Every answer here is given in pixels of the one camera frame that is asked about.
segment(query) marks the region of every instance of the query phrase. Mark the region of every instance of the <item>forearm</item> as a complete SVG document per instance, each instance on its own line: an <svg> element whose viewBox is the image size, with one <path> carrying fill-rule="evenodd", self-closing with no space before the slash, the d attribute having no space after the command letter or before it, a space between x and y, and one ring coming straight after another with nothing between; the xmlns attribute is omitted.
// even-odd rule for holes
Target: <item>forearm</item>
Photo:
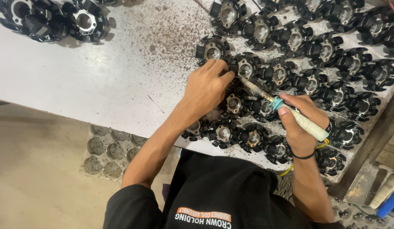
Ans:
<svg viewBox="0 0 394 229"><path fill-rule="evenodd" d="M292 190L295 206L316 222L334 222L332 204L314 157L294 158Z"/></svg>
<svg viewBox="0 0 394 229"><path fill-rule="evenodd" d="M174 142L187 127L195 122L194 119L180 102L131 161L123 176L122 188L134 184L150 188Z"/></svg>

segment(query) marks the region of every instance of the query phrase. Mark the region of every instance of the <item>right hand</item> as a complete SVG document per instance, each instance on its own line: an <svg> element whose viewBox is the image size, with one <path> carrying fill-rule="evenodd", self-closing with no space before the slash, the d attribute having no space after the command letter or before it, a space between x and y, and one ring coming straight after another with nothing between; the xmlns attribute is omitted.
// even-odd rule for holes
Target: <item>right hand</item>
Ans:
<svg viewBox="0 0 394 229"><path fill-rule="evenodd" d="M289 106L298 108L304 116L316 123L322 129L326 129L329 124L327 113L318 109L307 95L292 96L281 93L279 95ZM286 128L286 141L298 157L311 155L316 146L317 140L312 135L302 129L296 122L292 112L281 107L278 109L282 124Z"/></svg>

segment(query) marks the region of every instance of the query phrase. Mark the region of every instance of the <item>black t-shirt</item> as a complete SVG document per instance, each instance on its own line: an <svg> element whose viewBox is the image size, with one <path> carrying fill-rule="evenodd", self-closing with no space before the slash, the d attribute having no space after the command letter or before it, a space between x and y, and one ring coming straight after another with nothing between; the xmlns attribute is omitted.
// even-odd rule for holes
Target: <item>black t-shirt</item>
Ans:
<svg viewBox="0 0 394 229"><path fill-rule="evenodd" d="M130 185L107 204L104 229L323 228L272 193L276 175L249 161L182 150L163 212L152 190Z"/></svg>

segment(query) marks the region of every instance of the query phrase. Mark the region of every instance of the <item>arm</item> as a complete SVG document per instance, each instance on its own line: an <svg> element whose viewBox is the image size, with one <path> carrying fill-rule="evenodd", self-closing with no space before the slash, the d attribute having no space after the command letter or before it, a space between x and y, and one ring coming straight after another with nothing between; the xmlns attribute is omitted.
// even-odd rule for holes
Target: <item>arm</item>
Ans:
<svg viewBox="0 0 394 229"><path fill-rule="evenodd" d="M122 188L134 184L151 187L180 134L224 99L235 74L230 71L220 77L223 71L228 71L224 60L210 59L190 74L184 97L128 165Z"/></svg>
<svg viewBox="0 0 394 229"><path fill-rule="evenodd" d="M325 129L329 124L327 114L319 110L308 96L281 94L280 97L286 104L297 107L319 127ZM298 157L311 155L317 140L297 125L293 114L287 108L280 108L278 113L286 127L286 140L293 153ZM334 222L332 203L320 177L315 157L305 160L293 157L293 164L292 190L295 206L315 222Z"/></svg>

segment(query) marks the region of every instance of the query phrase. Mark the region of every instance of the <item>hand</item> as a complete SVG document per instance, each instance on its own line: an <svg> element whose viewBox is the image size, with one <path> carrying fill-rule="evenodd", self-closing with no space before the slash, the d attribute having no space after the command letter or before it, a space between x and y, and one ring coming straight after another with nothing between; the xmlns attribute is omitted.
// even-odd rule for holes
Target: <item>hand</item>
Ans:
<svg viewBox="0 0 394 229"><path fill-rule="evenodd" d="M318 109L307 95L292 96L281 93L279 95L289 106L298 108L304 116L316 123L322 129L326 129L329 124L329 117L326 112ZM303 157L311 155L314 151L317 140L304 131L297 123L292 112L281 107L278 109L281 121L286 128L286 140L296 156Z"/></svg>
<svg viewBox="0 0 394 229"><path fill-rule="evenodd" d="M224 60L208 60L190 74L178 106L187 111L193 122L197 121L224 100L225 88L234 76L235 73L228 71Z"/></svg>

